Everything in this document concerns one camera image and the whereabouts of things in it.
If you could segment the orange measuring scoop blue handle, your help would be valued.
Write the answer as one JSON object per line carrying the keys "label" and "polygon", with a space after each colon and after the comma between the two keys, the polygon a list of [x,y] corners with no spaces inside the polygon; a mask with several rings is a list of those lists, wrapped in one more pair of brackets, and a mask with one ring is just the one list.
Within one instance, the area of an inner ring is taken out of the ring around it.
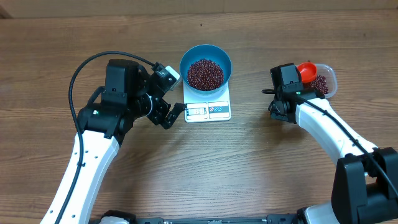
{"label": "orange measuring scoop blue handle", "polygon": [[298,67],[303,83],[310,83],[317,77],[317,66],[311,62],[301,63]]}

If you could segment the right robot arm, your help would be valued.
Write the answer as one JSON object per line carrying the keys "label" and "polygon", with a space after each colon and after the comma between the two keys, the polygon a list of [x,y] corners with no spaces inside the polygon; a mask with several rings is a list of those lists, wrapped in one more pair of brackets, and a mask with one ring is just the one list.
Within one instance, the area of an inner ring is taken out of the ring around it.
{"label": "right robot arm", "polygon": [[329,202],[301,208],[287,223],[381,223],[397,218],[397,151],[355,132],[319,90],[305,88],[294,63],[270,70],[271,118],[299,125],[336,166]]}

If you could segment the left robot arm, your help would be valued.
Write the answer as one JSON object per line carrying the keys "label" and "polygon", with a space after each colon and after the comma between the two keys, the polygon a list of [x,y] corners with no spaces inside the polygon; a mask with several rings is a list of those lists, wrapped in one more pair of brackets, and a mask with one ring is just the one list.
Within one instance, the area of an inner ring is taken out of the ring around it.
{"label": "left robot arm", "polygon": [[169,129],[186,108],[163,100],[180,82],[180,74],[160,63],[152,71],[148,74],[132,60],[109,60],[104,86],[76,117],[72,155],[42,223],[88,223],[105,173],[135,120],[147,117]]}

